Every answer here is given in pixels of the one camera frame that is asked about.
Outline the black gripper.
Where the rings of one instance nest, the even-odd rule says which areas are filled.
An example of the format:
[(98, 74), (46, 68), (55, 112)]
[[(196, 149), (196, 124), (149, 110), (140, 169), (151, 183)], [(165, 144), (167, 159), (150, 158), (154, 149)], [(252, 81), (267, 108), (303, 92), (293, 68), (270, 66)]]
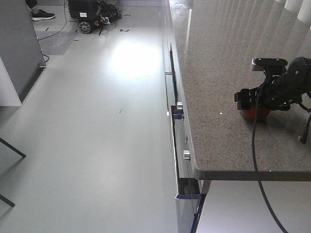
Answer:
[(242, 89), (234, 94), (238, 106), (251, 104), (275, 111), (288, 111), (292, 104), (302, 104), (303, 77), (300, 72), (266, 75), (264, 82), (253, 89)]

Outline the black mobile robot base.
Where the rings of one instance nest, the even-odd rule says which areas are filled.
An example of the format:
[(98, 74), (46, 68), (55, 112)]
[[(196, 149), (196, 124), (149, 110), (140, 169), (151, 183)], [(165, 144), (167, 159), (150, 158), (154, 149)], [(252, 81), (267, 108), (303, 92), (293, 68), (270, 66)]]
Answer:
[(104, 0), (69, 0), (68, 8), (83, 34), (91, 33), (96, 27), (113, 24), (121, 18), (120, 8)]

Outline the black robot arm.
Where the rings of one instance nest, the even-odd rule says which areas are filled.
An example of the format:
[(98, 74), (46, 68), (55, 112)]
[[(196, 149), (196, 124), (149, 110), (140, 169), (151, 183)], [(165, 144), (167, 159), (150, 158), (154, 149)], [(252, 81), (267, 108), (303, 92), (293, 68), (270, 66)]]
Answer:
[(260, 107), (275, 111), (288, 111), (292, 104), (302, 104), (302, 95), (311, 95), (311, 60), (297, 57), (290, 64), (281, 58), (254, 58), (253, 71), (262, 71), (264, 82), (253, 89), (235, 93), (238, 110)]

